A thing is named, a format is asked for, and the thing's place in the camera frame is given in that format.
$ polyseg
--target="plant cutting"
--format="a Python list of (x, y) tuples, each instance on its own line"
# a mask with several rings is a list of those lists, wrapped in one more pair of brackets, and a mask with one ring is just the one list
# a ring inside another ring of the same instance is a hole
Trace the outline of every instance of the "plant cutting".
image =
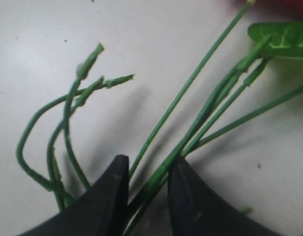
[[(180, 92), (177, 94), (168, 110), (165, 112), (159, 123), (156, 125), (150, 136), (146, 140), (145, 144), (138, 152), (138, 155), (130, 167), (127, 174), (122, 174), (127, 180), (126, 184), (128, 187), (129, 181), (134, 176), (137, 167), (144, 157), (145, 152), (149, 148), (151, 142), (156, 138), (159, 130), (167, 121), (169, 116), (172, 114), (183, 95), (187, 92), (189, 87), (192, 85), (200, 71), (206, 65), (208, 60), (218, 49), (219, 45), (225, 40), (227, 35), (236, 26), (239, 20), (244, 14), (255, 4), (256, 0), (247, 0), (246, 4), (239, 11), (237, 16), (230, 22), (229, 26), (216, 40), (212, 48), (208, 51), (198, 67), (194, 70), (193, 74), (186, 81)], [(251, 49), (245, 57), (239, 60), (233, 68), (221, 79), (220, 83), (210, 94), (208, 100), (203, 102), (203, 106), (199, 111), (198, 115), (194, 118), (192, 125), (190, 126), (187, 133), (181, 138), (180, 142), (177, 143), (175, 148), (162, 162), (162, 164), (156, 169), (149, 180), (143, 185), (140, 191), (134, 196), (134, 198), (126, 204), (126, 215), (121, 220), (124, 227), (120, 227), (122, 235), (129, 236), (132, 234), (135, 226), (147, 210), (148, 206), (155, 198), (157, 193), (167, 182), (169, 176), (176, 172), (176, 165), (181, 164), (180, 160), (185, 160), (187, 156), (203, 147), (208, 142), (216, 139), (217, 137), (225, 134), (226, 132), (240, 126), (241, 124), (263, 114), (264, 112), (282, 104), (300, 94), (303, 93), (303, 85), (288, 94), (272, 101), (271, 103), (245, 115), (244, 117), (232, 122), (224, 128), (217, 130), (211, 135), (207, 136), (206, 133), (214, 125), (214, 123), (222, 116), (222, 114), (229, 109), (231, 104), (244, 92), (248, 87), (252, 86), (253, 82), (261, 75), (265, 70), (268, 63), (277, 57), (287, 57), (293, 59), (303, 59), (303, 22), (286, 22), (286, 23), (256, 23), (249, 27), (248, 35), (255, 42), (254, 47)], [(73, 151), (73, 146), (70, 140), (70, 117), (76, 112), (78, 107), (83, 106), (91, 94), (103, 88), (112, 88), (122, 83), (128, 82), (133, 79), (133, 75), (120, 77), (113, 80), (105, 80), (104, 77), (100, 77), (97, 81), (92, 83), (90, 86), (84, 89), (79, 87), (82, 81), (87, 79), (88, 72), (96, 62), (97, 57), (103, 52), (104, 48), (101, 44), (90, 54), (90, 56), (77, 67), (76, 80), (71, 86), (69, 93), (62, 96), (51, 103), (41, 108), (30, 120), (29, 124), (25, 128), (20, 141), (17, 146), (16, 156), (20, 166), (23, 170), (36, 182), (42, 185), (48, 191), (52, 191), (55, 194), (55, 199), (59, 210), (63, 213), (69, 209), (76, 208), (76, 204), (80, 204), (83, 201), (82, 198), (74, 199), (74, 197), (65, 189), (65, 185), (61, 180), (61, 174), (59, 172), (58, 163), (56, 161), (55, 154), (55, 141), (63, 130), (65, 138), (65, 146), (69, 159), (72, 166), (84, 186), (87, 196), (88, 192), (91, 191), (91, 186), (87, 177), (80, 165), (78, 164), (76, 155)], [(239, 82), (239, 78), (247, 73), (247, 77), (243, 80), (243, 83), (234, 90), (235, 86)], [(43, 177), (35, 170), (33, 170), (25, 161), (23, 156), (23, 149), (26, 144), (26, 140), (33, 129), (38, 119), (49, 109), (56, 105), (65, 102), (63, 111), (63, 120), (55, 128), (47, 147), (47, 167), (49, 172), (49, 179)], [(126, 164), (126, 160), (122, 157), (121, 161)]]

